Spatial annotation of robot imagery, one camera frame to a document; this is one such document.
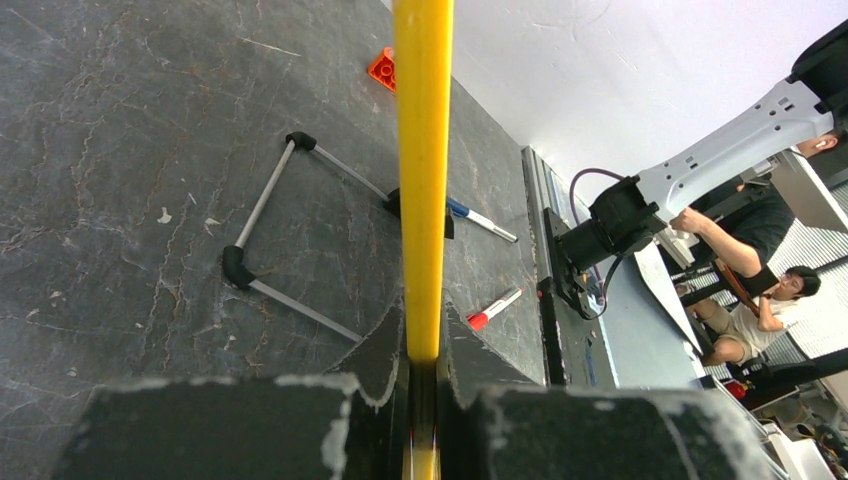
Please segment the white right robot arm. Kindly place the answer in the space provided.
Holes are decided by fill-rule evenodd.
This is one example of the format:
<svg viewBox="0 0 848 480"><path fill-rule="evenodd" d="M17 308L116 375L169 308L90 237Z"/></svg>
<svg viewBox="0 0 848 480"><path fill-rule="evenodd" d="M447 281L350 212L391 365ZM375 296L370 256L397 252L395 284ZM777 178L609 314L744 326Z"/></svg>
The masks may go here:
<svg viewBox="0 0 848 480"><path fill-rule="evenodd" d="M846 126L847 25L841 23L736 118L681 153L604 190L590 206L588 220L558 233L548 219L552 256L578 272L639 251L698 198L734 177L769 171L774 157L797 173L773 177L797 218L810 227L845 232L846 214L792 149Z"/></svg>

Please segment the orange framed whiteboard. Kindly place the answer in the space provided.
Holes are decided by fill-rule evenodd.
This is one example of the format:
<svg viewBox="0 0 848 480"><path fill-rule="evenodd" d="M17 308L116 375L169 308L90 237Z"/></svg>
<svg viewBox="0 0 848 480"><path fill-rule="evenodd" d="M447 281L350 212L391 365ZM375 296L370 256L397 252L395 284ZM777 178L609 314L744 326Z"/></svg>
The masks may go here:
<svg viewBox="0 0 848 480"><path fill-rule="evenodd" d="M392 12L409 361L403 476L435 479L454 4L395 1Z"/></svg>

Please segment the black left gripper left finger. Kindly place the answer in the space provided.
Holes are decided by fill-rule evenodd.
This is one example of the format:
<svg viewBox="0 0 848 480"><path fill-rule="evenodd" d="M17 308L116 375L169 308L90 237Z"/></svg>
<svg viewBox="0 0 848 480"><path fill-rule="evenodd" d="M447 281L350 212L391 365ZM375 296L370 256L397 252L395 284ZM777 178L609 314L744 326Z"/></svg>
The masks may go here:
<svg viewBox="0 0 848 480"><path fill-rule="evenodd" d="M397 479L403 313L322 374L142 378L82 414L56 479Z"/></svg>

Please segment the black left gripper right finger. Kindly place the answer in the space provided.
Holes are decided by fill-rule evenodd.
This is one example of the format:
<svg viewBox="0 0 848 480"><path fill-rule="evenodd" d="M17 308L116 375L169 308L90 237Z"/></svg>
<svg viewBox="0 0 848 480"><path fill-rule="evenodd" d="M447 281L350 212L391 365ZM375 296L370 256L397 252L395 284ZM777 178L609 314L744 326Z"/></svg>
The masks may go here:
<svg viewBox="0 0 848 480"><path fill-rule="evenodd" d="M719 389L536 384L442 308L444 479L771 479L746 413Z"/></svg>

